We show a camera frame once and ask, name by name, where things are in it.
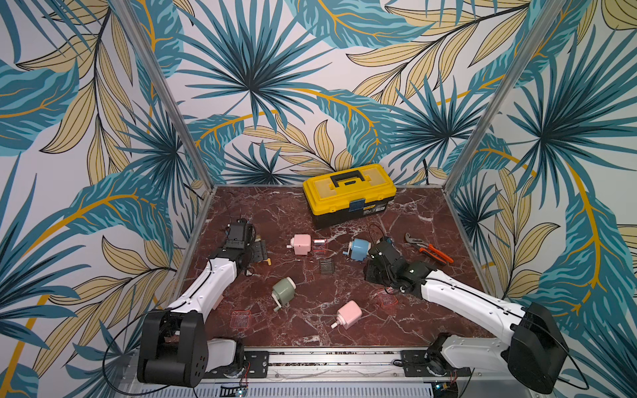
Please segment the pink pencil sharpener front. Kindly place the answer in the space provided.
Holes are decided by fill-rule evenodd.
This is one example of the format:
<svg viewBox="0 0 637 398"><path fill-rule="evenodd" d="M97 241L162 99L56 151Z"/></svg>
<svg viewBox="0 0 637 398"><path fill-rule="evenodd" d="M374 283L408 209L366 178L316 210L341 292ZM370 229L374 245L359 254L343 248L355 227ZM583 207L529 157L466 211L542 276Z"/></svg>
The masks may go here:
<svg viewBox="0 0 637 398"><path fill-rule="evenodd" d="M363 311L358 304L350 300L337 311L335 321L331 324L331 328L343 327L349 329L360 320L362 315Z"/></svg>

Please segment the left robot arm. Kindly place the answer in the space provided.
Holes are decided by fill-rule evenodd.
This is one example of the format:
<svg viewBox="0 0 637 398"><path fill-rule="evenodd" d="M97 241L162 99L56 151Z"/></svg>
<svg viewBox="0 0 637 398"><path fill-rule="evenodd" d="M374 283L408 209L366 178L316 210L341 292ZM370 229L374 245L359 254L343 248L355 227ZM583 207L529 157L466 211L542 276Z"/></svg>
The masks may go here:
<svg viewBox="0 0 637 398"><path fill-rule="evenodd" d="M166 309L145 316L139 382L193 388L209 372L245 370L242 345L231 338L207 338L205 323L227 287L253 262L255 241L255 227L248 220L228 224L224 243L190 287Z"/></svg>

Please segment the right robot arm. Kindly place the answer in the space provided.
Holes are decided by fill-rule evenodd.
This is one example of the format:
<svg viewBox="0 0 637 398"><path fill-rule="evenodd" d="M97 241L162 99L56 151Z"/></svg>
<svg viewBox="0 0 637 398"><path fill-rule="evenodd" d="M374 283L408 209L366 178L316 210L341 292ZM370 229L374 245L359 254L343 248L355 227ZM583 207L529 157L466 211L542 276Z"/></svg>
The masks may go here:
<svg viewBox="0 0 637 398"><path fill-rule="evenodd" d="M522 306L494 298L424 261L408 262L389 237L368 250L366 281L435 303L479 325L490 338L440 333L423 353L400 358L407 376L457 376L492 371L511 376L540 394L553 392L569 356L567 343L550 311L539 303Z"/></svg>

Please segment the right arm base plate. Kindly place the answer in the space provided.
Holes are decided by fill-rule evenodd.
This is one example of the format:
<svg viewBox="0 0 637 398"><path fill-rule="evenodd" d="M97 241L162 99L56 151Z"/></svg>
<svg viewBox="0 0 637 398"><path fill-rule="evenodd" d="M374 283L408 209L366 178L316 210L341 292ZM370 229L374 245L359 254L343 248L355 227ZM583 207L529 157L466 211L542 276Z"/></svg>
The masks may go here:
<svg viewBox="0 0 637 398"><path fill-rule="evenodd" d="M400 351L400 358L394 363L403 370L405 377L430 376L455 379L471 374L469 367L453 367L440 353L430 350Z"/></svg>

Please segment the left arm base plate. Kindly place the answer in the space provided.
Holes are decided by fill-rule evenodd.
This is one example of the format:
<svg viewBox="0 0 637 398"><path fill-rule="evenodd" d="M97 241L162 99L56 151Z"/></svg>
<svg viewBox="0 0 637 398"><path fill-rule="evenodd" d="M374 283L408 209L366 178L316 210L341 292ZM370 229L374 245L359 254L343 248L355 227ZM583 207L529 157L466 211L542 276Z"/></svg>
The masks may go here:
<svg viewBox="0 0 637 398"><path fill-rule="evenodd" d="M205 374L206 379L238 379L247 376L249 379L267 377L270 353L268 351L239 351L233 362L227 366L219 366Z"/></svg>

